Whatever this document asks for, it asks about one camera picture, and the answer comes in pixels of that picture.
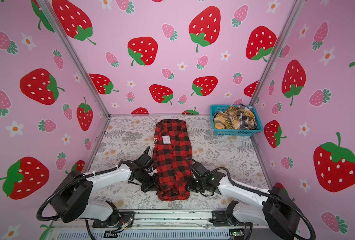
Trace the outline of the red black plaid shirt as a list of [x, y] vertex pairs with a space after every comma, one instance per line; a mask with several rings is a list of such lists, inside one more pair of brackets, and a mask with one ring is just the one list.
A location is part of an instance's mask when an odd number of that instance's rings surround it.
[[193, 174], [187, 158], [192, 158], [193, 150], [186, 122], [161, 120], [156, 124], [153, 140], [158, 198], [166, 202], [189, 199], [188, 181]]

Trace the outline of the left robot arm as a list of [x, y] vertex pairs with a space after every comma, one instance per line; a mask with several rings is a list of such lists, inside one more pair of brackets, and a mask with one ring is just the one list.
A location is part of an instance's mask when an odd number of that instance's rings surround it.
[[121, 161], [99, 172], [73, 171], [39, 207], [36, 218], [42, 222], [61, 219], [64, 223], [94, 220], [107, 227], [116, 227], [123, 223], [118, 208], [109, 201], [92, 201], [90, 195], [115, 183], [133, 180], [140, 183], [144, 192], [156, 190], [155, 178], [150, 174], [152, 164], [152, 158], [141, 157], [135, 161]]

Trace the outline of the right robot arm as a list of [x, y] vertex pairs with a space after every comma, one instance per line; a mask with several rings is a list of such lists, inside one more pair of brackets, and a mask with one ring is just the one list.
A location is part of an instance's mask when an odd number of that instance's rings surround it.
[[269, 227], [279, 238], [304, 240], [304, 237], [297, 234], [302, 220], [309, 230], [309, 239], [316, 239], [311, 222], [282, 189], [259, 189], [234, 181], [230, 171], [224, 167], [210, 171], [200, 163], [195, 163], [190, 169], [199, 183], [199, 192], [211, 186], [215, 193], [233, 197], [254, 207], [257, 210], [256, 218], [261, 220], [260, 225]]

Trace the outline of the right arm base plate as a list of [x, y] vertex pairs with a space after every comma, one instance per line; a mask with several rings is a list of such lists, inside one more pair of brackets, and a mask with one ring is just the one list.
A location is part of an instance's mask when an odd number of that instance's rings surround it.
[[212, 211], [212, 218], [209, 219], [215, 227], [251, 227], [252, 223], [240, 222], [232, 214], [226, 211]]

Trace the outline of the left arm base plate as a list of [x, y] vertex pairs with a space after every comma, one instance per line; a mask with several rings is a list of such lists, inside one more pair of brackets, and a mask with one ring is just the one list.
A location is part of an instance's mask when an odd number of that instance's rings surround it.
[[132, 211], [119, 211], [112, 213], [112, 215], [105, 221], [94, 220], [93, 228], [131, 228], [135, 217], [135, 212]]

